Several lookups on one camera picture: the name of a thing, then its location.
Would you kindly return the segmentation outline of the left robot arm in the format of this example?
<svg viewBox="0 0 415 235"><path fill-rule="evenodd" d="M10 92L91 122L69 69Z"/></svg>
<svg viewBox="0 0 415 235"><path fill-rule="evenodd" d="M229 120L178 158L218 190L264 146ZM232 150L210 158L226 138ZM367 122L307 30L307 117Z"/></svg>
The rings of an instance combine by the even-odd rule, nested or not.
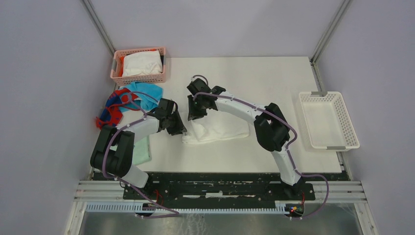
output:
<svg viewBox="0 0 415 235"><path fill-rule="evenodd" d="M187 132L173 100L161 98L158 106L143 116L117 128L102 127L93 149L90 165L100 170L105 177L114 176L130 186L140 198L148 199L154 186L148 182L150 176L133 164L134 145L141 139L162 130L175 136Z"/></svg>

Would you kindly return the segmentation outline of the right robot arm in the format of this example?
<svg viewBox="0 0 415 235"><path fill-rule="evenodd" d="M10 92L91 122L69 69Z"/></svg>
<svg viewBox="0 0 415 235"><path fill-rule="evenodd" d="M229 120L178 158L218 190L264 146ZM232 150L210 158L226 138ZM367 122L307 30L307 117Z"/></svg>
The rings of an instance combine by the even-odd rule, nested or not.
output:
<svg viewBox="0 0 415 235"><path fill-rule="evenodd" d="M298 138L296 130L286 121L275 103L259 105L235 97L225 88L210 88L206 81L196 78L187 86L188 120L203 118L212 109L238 117L254 126L258 144L270 152L277 164L283 185L283 195L295 200L302 194L304 183L290 153L290 145Z"/></svg>

